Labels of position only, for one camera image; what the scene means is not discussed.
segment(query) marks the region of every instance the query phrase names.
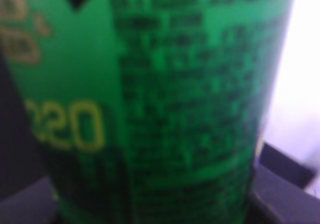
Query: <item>dark surface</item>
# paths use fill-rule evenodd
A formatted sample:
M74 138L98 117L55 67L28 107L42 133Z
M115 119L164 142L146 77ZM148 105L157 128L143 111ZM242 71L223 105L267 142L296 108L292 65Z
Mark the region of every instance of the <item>dark surface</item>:
M0 201L44 176L22 102L0 53Z
M275 224L320 224L320 201L260 166L252 203Z
M302 189L316 175L316 171L299 165L268 144L265 144L262 150L260 163L278 176Z

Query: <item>black object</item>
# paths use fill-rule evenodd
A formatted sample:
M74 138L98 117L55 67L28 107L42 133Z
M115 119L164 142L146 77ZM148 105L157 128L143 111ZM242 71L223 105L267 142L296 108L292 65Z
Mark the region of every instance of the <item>black object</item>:
M44 176L22 102L0 53L0 202Z
M263 147L260 163L301 189L316 175L315 170L299 165L267 143Z

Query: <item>green label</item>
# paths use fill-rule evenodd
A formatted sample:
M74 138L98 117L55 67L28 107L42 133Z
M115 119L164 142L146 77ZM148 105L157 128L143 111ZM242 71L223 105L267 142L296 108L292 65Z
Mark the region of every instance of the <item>green label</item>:
M71 224L239 224L292 0L0 0Z

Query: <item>gray surface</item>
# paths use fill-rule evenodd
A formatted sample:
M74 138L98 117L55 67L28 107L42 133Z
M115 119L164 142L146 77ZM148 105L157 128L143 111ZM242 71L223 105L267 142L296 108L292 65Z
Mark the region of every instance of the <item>gray surface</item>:
M276 224L320 224L320 201L263 166L252 190L253 202Z
M0 202L0 224L49 224L57 211L48 178Z

